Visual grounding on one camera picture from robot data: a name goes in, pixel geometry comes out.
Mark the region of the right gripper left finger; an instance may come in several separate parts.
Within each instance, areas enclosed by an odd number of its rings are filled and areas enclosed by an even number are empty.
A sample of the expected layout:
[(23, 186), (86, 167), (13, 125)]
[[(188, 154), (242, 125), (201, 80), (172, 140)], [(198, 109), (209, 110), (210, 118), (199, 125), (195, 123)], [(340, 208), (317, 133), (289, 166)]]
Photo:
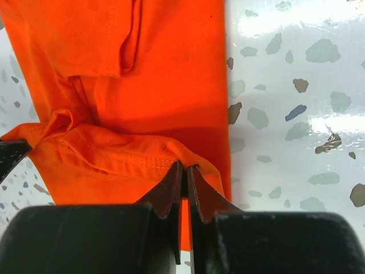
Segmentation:
[(156, 215), (160, 228), (167, 238), (176, 265), (181, 264), (181, 185), (183, 165), (173, 162), (163, 179), (148, 191), (137, 204), (149, 204)]

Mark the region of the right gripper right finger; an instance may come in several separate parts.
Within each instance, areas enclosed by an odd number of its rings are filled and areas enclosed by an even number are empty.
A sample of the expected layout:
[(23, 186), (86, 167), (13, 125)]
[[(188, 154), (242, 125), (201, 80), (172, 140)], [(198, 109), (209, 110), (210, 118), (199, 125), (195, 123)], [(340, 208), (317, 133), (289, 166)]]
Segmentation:
[(192, 273), (228, 273), (225, 246), (215, 216), (242, 213), (202, 176), (197, 166), (186, 170)]

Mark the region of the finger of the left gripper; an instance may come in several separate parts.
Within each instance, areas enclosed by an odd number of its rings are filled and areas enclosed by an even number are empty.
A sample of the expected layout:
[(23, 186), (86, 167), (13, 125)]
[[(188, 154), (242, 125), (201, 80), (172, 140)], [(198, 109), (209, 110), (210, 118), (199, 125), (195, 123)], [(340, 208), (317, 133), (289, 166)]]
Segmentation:
[(1, 141), (0, 143), (1, 183), (8, 174), (25, 158), (32, 147), (25, 140)]

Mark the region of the orange t-shirt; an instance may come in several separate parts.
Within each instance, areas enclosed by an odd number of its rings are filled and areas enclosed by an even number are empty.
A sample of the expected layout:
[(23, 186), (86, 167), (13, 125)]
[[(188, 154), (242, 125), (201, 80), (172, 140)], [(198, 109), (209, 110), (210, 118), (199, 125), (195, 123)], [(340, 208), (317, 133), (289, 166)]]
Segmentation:
[(134, 203), (174, 162), (232, 197), (223, 1), (2, 1), (57, 205)]

